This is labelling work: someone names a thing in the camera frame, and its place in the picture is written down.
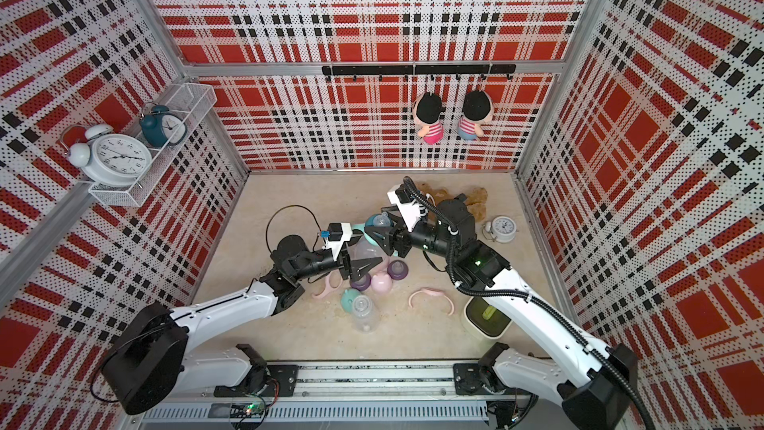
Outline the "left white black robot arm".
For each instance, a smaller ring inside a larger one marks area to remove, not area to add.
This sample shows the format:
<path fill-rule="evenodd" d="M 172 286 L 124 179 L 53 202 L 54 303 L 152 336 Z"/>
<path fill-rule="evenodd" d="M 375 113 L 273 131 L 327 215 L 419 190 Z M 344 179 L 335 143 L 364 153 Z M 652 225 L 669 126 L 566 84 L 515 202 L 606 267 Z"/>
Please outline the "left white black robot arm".
<path fill-rule="evenodd" d="M 257 394 L 272 376 L 250 344 L 224 352 L 201 352 L 202 344 L 248 322 L 286 312 L 303 294 L 302 281 L 338 271 L 360 281 L 380 257 L 354 261 L 351 246 L 360 231 L 330 241 L 318 251 L 298 235 L 283 238 L 272 251 L 273 268 L 244 289 L 190 307 L 169 309 L 159 303 L 143 308 L 113 343 L 95 371 L 105 380 L 113 402 L 126 414 L 141 414 L 172 394 L 222 387 L 236 396 Z"/>

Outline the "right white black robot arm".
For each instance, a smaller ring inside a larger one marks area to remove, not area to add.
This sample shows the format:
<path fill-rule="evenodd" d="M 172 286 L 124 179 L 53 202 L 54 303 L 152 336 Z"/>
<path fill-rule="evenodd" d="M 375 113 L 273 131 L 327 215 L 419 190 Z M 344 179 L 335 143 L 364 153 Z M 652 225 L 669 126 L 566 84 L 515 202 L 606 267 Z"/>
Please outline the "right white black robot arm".
<path fill-rule="evenodd" d="M 394 204 L 364 232 L 389 256 L 420 249 L 443 257 L 457 291 L 484 300 L 545 351 L 545 358 L 534 358 L 496 344 L 481 360 L 485 386 L 518 388 L 554 403 L 579 429 L 615 429 L 630 408 L 655 428 L 638 390 L 636 354 L 585 332 L 533 291 L 509 260 L 479 240 L 462 199 Z"/>

